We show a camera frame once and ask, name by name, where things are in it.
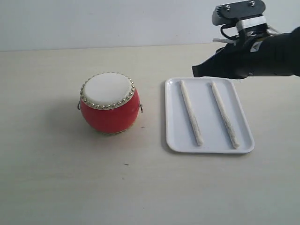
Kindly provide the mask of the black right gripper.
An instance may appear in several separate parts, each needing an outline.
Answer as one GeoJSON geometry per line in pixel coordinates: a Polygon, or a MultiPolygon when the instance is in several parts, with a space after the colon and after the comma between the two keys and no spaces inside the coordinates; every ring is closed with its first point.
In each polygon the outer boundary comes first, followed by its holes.
{"type": "Polygon", "coordinates": [[[227,44],[203,63],[192,66],[193,77],[244,79],[277,75],[276,37],[263,37],[243,45],[227,44]]]}

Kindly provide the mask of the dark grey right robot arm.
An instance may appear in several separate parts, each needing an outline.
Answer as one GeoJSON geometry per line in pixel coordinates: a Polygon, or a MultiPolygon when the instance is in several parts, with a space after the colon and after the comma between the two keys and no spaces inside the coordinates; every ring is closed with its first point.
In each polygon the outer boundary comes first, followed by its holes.
{"type": "Polygon", "coordinates": [[[249,76],[300,75],[300,29],[275,36],[260,34],[227,44],[199,65],[194,77],[244,79],[249,76]]]}

